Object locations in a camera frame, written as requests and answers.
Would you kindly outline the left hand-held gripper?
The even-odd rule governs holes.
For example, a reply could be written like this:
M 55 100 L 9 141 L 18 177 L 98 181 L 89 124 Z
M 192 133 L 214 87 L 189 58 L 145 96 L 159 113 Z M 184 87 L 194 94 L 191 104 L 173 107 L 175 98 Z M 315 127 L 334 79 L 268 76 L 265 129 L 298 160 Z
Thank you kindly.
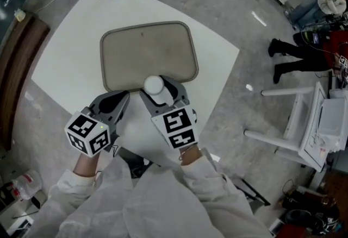
M 93 106 L 75 112 L 64 128 L 70 145 L 86 156 L 109 152 L 119 137 L 118 123 L 128 108 L 130 92 L 112 91 L 97 96 Z

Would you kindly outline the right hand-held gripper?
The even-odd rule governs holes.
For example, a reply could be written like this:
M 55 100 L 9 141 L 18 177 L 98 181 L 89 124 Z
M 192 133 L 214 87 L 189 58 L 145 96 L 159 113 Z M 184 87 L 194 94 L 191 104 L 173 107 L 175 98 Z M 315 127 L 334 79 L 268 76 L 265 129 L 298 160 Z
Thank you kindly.
M 151 115 L 151 121 L 169 147 L 181 149 L 198 142 L 196 113 L 191 107 L 185 87 L 168 76 L 161 77 L 173 99 L 173 105 L 157 104 L 145 91 L 139 95 Z

